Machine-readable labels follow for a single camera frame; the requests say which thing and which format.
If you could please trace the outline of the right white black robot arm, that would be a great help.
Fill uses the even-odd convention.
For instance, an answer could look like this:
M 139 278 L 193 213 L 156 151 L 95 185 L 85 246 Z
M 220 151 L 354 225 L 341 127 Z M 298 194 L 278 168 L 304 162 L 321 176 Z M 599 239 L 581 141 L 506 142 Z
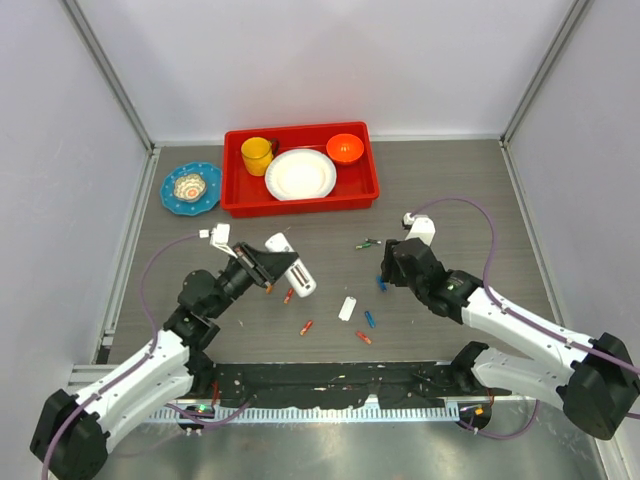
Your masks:
M 440 317 L 488 333 L 520 351 L 512 357 L 481 342 L 454 359 L 451 380 L 465 395 L 503 389 L 561 410 L 584 433 L 610 440 L 639 398 L 639 369 L 624 342 L 571 331 L 514 305 L 481 279 L 445 268 L 418 238 L 389 240 L 381 279 L 407 287 Z

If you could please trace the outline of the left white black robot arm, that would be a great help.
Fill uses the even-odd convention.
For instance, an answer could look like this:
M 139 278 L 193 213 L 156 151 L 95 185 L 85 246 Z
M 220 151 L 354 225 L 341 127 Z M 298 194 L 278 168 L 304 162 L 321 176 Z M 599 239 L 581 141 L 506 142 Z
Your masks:
M 144 347 L 83 389 L 59 389 L 45 400 L 30 443 L 41 478 L 94 478 L 118 443 L 155 410 L 211 391 L 213 363 L 205 350 L 220 330 L 215 319 L 250 287 L 273 286 L 299 258 L 293 250 L 262 251 L 245 242 L 222 249 L 225 268 L 187 274 L 176 309 L 153 326 Z

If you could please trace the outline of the white remote control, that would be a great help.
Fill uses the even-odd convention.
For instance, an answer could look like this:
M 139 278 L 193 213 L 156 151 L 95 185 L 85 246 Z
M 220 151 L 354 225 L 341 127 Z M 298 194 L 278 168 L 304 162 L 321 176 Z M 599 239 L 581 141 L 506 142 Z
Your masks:
M 278 232 L 265 241 L 265 247 L 269 252 L 296 253 L 282 232 Z M 309 297 L 317 288 L 317 282 L 306 268 L 301 258 L 293 262 L 285 273 L 285 278 L 294 292 L 301 298 Z

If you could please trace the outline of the white battery cover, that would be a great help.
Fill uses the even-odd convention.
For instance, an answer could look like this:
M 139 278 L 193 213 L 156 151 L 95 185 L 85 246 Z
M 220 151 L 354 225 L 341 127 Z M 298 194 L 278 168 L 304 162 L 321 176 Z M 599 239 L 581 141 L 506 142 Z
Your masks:
M 338 318 L 341 321 L 349 321 L 353 311 L 355 310 L 355 306 L 357 304 L 357 300 L 352 296 L 347 296 L 340 308 Z

